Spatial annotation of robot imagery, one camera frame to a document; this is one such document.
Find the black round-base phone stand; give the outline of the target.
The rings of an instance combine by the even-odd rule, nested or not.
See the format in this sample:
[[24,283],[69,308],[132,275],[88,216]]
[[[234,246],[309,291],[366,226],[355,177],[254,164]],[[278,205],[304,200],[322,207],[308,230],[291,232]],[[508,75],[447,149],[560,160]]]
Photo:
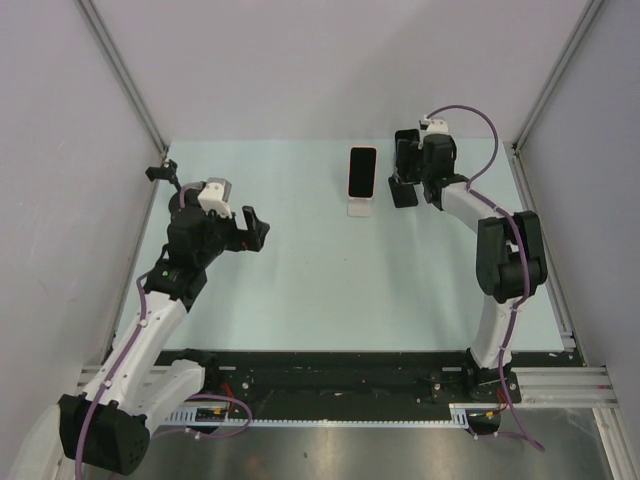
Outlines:
[[149,181],[163,180],[169,182],[177,191],[182,185],[177,175],[178,165],[171,159],[165,159],[159,166],[151,166],[145,170],[145,175]]

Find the black rectangular phone stand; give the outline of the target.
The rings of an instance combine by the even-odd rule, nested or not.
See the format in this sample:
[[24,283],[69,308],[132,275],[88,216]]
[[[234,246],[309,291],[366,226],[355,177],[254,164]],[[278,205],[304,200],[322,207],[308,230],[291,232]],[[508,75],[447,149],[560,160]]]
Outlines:
[[418,197],[412,183],[402,182],[397,175],[392,175],[388,178],[388,185],[396,209],[412,208],[418,205]]

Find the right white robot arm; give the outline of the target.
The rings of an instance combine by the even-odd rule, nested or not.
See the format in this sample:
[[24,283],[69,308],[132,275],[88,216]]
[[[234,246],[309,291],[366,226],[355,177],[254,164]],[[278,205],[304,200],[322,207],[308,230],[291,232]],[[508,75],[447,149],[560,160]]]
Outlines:
[[476,234],[475,272],[484,304],[469,348],[474,368],[461,376],[463,393],[484,401],[497,389],[491,370],[511,361],[511,339],[518,313],[548,277],[539,216],[511,213],[468,185],[455,172],[457,145],[447,132],[399,130],[394,136],[394,170],[388,178],[394,206],[415,207],[415,186],[426,202]]

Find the black phone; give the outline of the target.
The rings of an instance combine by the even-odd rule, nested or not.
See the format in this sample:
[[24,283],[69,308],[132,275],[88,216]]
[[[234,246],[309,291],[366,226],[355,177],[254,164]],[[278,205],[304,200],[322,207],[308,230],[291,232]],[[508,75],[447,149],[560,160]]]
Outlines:
[[421,150],[418,129],[398,130],[395,140],[395,175],[400,183],[417,184],[420,181]]

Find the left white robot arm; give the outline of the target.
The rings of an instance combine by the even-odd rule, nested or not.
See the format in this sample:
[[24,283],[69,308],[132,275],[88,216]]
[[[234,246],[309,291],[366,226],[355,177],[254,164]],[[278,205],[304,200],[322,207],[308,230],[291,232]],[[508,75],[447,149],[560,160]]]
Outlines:
[[227,202],[205,192],[178,195],[161,254],[136,281],[139,307],[128,330],[82,392],[58,401],[59,437],[76,478],[86,465],[133,473],[153,434],[180,404],[219,392],[220,374],[188,359],[174,361],[152,384],[144,382],[204,288],[209,265],[226,251],[263,248],[269,224],[251,206],[242,214],[244,228]]

